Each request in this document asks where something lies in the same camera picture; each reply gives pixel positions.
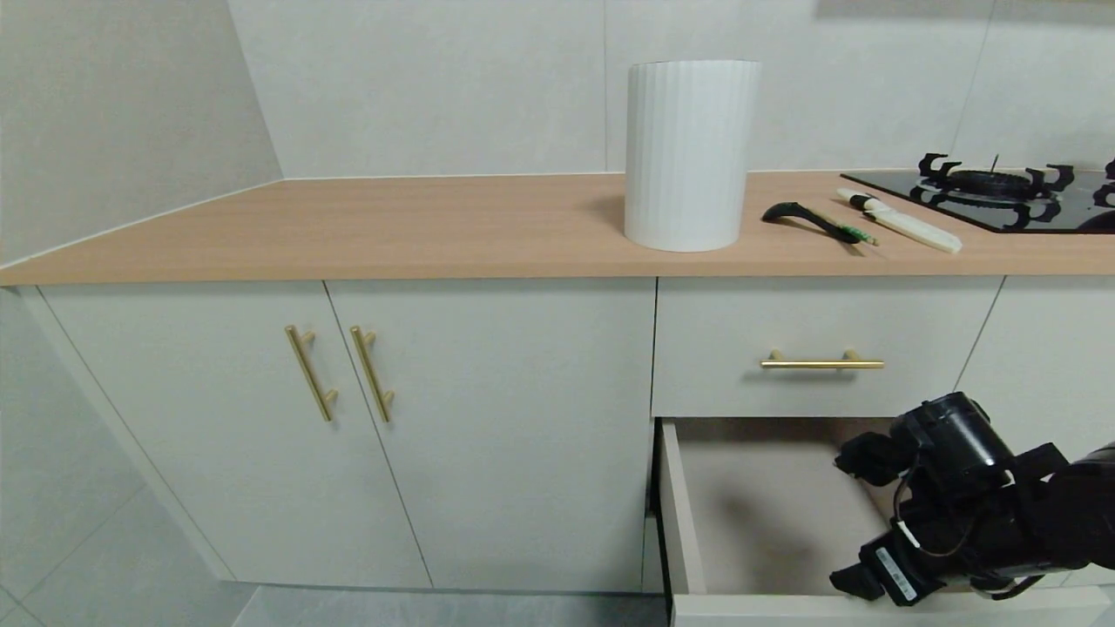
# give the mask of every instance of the cable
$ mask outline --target cable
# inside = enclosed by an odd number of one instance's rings
[[[909,488],[909,485],[910,485],[910,478],[913,476],[913,473],[918,470],[920,462],[921,462],[921,454],[919,453],[918,455],[914,456],[913,464],[910,465],[910,470],[904,475],[902,475],[902,481],[899,482],[898,490],[894,491],[893,509],[894,509],[895,525],[899,528],[900,531],[902,531],[902,534],[906,537],[906,540],[910,540],[910,543],[913,544],[913,547],[915,549],[918,549],[919,551],[925,553],[927,556],[930,556],[930,557],[933,557],[933,558],[947,558],[947,557],[951,557],[951,556],[956,554],[957,551],[959,551],[960,549],[962,549],[966,542],[968,542],[968,538],[971,536],[972,531],[976,529],[977,519],[972,519],[971,524],[968,525],[968,530],[964,531],[963,536],[960,537],[960,541],[957,542],[957,546],[953,547],[950,551],[944,552],[944,553],[935,553],[935,552],[930,551],[929,549],[924,548],[921,544],[921,542],[919,542],[918,539],[914,538],[913,532],[910,531],[909,527],[906,527],[905,521],[902,520],[902,509],[901,509],[902,493],[906,491],[906,488]]]

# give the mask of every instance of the gold handle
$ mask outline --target gold handle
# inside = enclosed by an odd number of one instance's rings
[[[306,355],[306,347],[313,341],[313,331],[307,331],[306,335],[298,335],[298,328],[294,325],[287,327],[287,338],[290,339],[290,346],[294,349],[294,356],[298,357],[298,365],[302,367],[302,374],[306,375],[306,383],[310,384],[310,390],[313,392],[313,399],[318,402],[318,408],[321,409],[321,417],[326,418],[327,423],[333,422],[333,412],[330,408],[333,401],[337,401],[337,389],[330,389],[324,395],[321,394],[321,384],[318,383],[318,375],[313,372],[313,365],[310,364],[310,358]]]
[[[356,351],[360,355],[360,363],[363,364],[363,374],[368,377],[368,385],[371,386],[371,395],[376,397],[376,406],[379,407],[379,415],[384,416],[384,422],[391,422],[391,413],[388,411],[388,406],[391,401],[395,399],[395,393],[388,389],[387,392],[381,392],[379,387],[379,377],[376,376],[376,366],[371,364],[371,356],[368,355],[368,345],[376,341],[376,334],[368,331],[363,332],[360,327],[352,327],[349,329],[352,334],[352,341],[356,343]]]
[[[864,359],[860,357],[860,354],[855,350],[847,349],[844,351],[843,359],[825,360],[825,359],[811,359],[811,360],[798,360],[792,361],[786,359],[777,348],[770,351],[769,359],[763,359],[759,361],[759,366],[767,369],[813,369],[813,370],[832,370],[832,369],[849,369],[849,370],[878,370],[886,366],[882,359]]]

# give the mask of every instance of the black stove top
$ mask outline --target black stove top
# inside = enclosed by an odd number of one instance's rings
[[[1106,171],[1049,164],[995,172],[938,163],[946,157],[929,153],[917,171],[842,176],[997,233],[1115,233],[1115,160]]]

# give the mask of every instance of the wooden countertop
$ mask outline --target wooden countertop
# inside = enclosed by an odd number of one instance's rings
[[[952,255],[872,224],[835,199],[838,186],[862,187],[832,172],[754,173],[738,242],[669,253],[623,237],[620,174],[281,181],[12,264],[0,284],[1115,273],[1113,237],[996,234],[883,196],[959,235]],[[881,245],[759,221],[784,201],[862,225]]]

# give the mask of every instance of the white cylindrical container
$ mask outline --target white cylindrical container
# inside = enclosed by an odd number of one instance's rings
[[[623,211],[631,241],[695,252],[739,239],[758,79],[756,61],[631,66]]]

